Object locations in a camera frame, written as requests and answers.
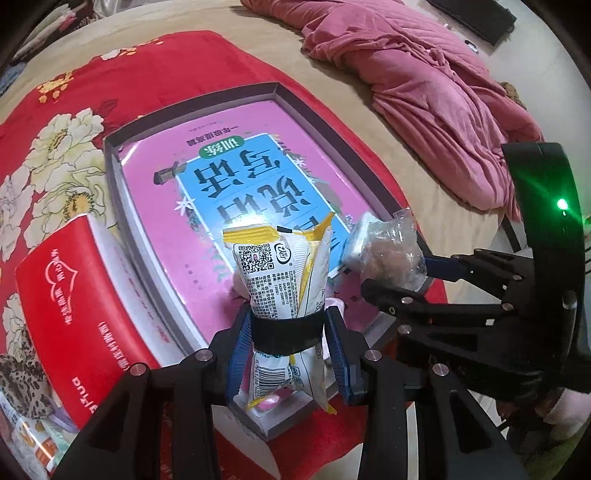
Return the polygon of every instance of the leopard print fabric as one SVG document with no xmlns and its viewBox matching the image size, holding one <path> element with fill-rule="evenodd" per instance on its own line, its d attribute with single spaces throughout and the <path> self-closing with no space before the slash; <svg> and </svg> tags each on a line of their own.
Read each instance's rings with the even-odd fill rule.
<svg viewBox="0 0 591 480">
<path fill-rule="evenodd" d="M 47 417 L 53 413 L 49 383 L 26 331 L 21 349 L 23 362 L 11 355 L 0 355 L 0 390 L 20 415 L 30 419 Z"/>
</svg>

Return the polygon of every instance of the pink book cover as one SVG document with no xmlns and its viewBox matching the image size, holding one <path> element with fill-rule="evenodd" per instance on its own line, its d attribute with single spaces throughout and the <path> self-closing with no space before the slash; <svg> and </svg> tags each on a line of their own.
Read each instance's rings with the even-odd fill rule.
<svg viewBox="0 0 591 480">
<path fill-rule="evenodd" d="M 126 145 L 119 158 L 145 236 L 206 342 L 231 326 L 244 303 L 232 287 L 222 230 L 262 222 L 306 229 L 331 210 L 327 296 L 345 302 L 350 328 L 363 331 L 376 317 L 359 277 L 340 266 L 351 227 L 371 208 L 275 101 L 187 121 Z"/>
</svg>

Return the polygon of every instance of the red packaging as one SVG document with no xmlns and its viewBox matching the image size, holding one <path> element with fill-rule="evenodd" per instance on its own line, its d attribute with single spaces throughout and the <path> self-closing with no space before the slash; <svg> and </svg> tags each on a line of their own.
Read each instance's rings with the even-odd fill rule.
<svg viewBox="0 0 591 480">
<path fill-rule="evenodd" d="M 80 428 L 130 365 L 184 358 L 121 246 L 93 216 L 49 236 L 16 277 L 41 364 Z"/>
</svg>

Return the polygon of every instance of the green led light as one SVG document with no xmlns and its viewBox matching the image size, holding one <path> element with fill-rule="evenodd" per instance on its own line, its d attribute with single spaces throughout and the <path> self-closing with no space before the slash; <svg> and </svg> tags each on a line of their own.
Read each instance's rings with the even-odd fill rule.
<svg viewBox="0 0 591 480">
<path fill-rule="evenodd" d="M 565 199 L 560 199 L 558 202 L 556 202 L 556 206 L 560 210 L 568 210 L 569 209 L 569 204 L 567 203 L 567 201 Z"/>
</svg>

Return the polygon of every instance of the pink blanket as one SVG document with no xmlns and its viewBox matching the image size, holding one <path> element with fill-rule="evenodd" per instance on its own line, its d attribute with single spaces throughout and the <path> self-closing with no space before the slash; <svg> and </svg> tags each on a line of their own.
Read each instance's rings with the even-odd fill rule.
<svg viewBox="0 0 591 480">
<path fill-rule="evenodd" d="M 541 141 L 527 111 L 455 34 L 394 0 L 242 0 L 305 36 L 317 60 L 352 70 L 431 172 L 480 210 L 519 208 L 501 144 Z"/>
</svg>

